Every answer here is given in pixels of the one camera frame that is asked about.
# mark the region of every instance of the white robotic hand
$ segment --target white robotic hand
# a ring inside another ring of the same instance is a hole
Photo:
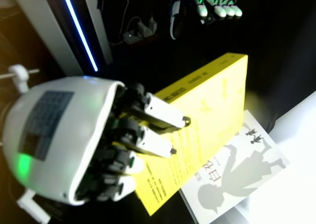
[[[9,168],[26,189],[69,205],[133,192],[130,174],[144,168],[136,152],[170,157],[176,150],[160,134],[190,124],[140,84],[67,77],[20,92],[2,133]]]

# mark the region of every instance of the yellow box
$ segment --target yellow box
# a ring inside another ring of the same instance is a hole
[[[163,136],[177,154],[170,159],[140,154],[136,194],[151,216],[239,131],[243,122],[247,55],[227,53],[156,94],[191,125]]]

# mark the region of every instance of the white book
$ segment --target white book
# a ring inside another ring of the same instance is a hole
[[[193,219],[209,224],[289,164],[249,111],[242,129],[182,188]]]

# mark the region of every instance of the gray silhouette illustration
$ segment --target gray silhouette illustration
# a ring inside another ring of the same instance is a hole
[[[252,132],[246,135],[255,136]],[[257,139],[257,142],[250,141],[251,144],[262,142],[264,149],[261,152],[254,151],[250,157],[247,157],[234,169],[233,166],[236,162],[237,148],[233,145],[224,146],[231,151],[231,154],[221,178],[222,185],[219,187],[212,184],[206,184],[199,188],[197,195],[203,208],[214,210],[217,213],[217,209],[221,207],[224,202],[224,193],[228,193],[236,197],[247,197],[255,191],[256,188],[246,187],[262,180],[264,175],[270,175],[271,167],[280,166],[283,169],[285,168],[282,159],[278,159],[272,163],[263,161],[263,155],[272,147],[269,146],[260,135],[255,136],[254,140],[256,140],[256,138],[260,139]]]

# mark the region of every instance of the silhouette of person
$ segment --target silhouette of person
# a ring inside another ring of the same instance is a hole
[[[271,167],[280,166],[283,169],[285,168],[281,159],[272,163],[263,161],[263,155],[272,147],[264,139],[261,139],[261,141],[265,146],[262,152],[254,151],[250,157],[247,157],[235,169],[233,169],[233,166],[236,162],[237,149],[233,145],[224,146],[231,151],[231,155],[222,175],[222,186],[206,184],[199,188],[197,195],[203,208],[212,209],[217,213],[217,208],[221,207],[224,202],[223,193],[236,197],[247,197],[256,188],[246,187],[262,180],[264,175],[270,175]]]

